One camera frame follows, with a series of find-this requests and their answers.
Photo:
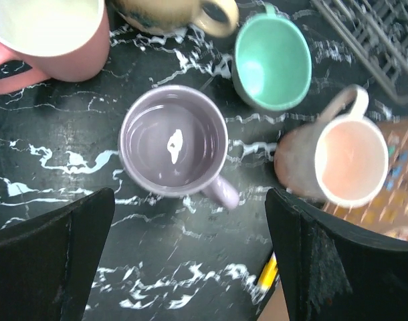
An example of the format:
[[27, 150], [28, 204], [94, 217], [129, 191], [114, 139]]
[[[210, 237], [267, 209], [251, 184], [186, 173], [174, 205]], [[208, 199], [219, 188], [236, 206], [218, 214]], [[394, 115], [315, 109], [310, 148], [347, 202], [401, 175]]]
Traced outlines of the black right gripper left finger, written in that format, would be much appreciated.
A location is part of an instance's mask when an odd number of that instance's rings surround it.
[[103, 188], [0, 229], [0, 320], [81, 320], [114, 212]]

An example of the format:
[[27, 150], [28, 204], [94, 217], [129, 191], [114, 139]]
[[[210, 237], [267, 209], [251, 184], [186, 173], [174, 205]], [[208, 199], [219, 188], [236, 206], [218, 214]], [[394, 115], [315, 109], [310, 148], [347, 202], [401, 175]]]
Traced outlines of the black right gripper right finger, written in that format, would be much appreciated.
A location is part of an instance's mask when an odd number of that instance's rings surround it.
[[327, 214], [282, 189], [265, 201], [291, 320], [408, 320], [408, 242]]

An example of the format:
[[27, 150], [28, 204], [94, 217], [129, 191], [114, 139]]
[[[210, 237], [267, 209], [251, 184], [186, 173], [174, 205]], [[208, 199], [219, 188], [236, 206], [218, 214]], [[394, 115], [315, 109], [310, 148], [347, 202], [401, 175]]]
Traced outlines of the lilac ceramic mug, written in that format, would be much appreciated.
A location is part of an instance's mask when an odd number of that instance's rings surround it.
[[220, 175], [227, 149], [227, 127], [216, 104], [181, 85], [140, 96], [118, 135], [124, 171], [143, 189], [164, 197], [203, 193], [234, 209], [239, 193]]

